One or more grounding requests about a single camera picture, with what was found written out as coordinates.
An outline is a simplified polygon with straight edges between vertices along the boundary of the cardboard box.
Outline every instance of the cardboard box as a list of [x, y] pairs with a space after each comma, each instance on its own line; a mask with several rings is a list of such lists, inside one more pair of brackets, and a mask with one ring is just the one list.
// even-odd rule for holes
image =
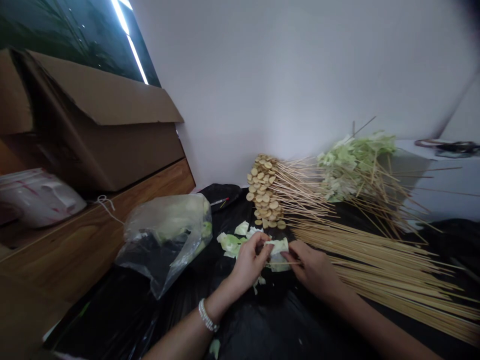
[[0, 135], [28, 168], [117, 191], [184, 157], [167, 92], [70, 61], [0, 51]]

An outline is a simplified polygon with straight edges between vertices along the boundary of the white bucket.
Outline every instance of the white bucket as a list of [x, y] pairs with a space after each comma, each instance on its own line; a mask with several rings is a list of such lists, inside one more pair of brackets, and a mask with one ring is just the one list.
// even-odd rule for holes
[[30, 228], [56, 224], [87, 206], [75, 190], [42, 168], [0, 176], [0, 202]]

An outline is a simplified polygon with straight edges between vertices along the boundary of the person's left hand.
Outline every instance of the person's left hand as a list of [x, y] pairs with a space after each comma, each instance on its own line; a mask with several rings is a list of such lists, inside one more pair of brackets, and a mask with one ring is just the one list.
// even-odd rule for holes
[[[272, 244], [264, 246], [264, 243], [270, 240], [267, 234], [257, 231], [250, 240], [241, 245], [235, 266], [231, 274], [226, 278], [232, 291], [234, 291], [238, 297], [242, 296], [251, 288], [259, 278], [274, 248]], [[258, 256], [256, 253], [257, 247], [263, 247]]]

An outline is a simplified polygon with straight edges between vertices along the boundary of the clear plastic bag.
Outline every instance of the clear plastic bag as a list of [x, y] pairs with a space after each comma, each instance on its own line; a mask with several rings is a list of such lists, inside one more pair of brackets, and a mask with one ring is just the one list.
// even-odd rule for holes
[[210, 243], [210, 203], [202, 194], [157, 197], [130, 213], [123, 236], [115, 263], [149, 278], [160, 299]]

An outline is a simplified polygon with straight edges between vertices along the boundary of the bracelet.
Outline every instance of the bracelet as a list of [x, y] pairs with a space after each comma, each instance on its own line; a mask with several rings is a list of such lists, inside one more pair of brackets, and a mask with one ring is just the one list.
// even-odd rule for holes
[[211, 332], [216, 333], [219, 330], [220, 326], [215, 325], [214, 322], [208, 316], [207, 311], [205, 310], [204, 300], [205, 299], [203, 298], [198, 303], [198, 312], [200, 313], [200, 317], [203, 320], [203, 323], [205, 324], [206, 328]]

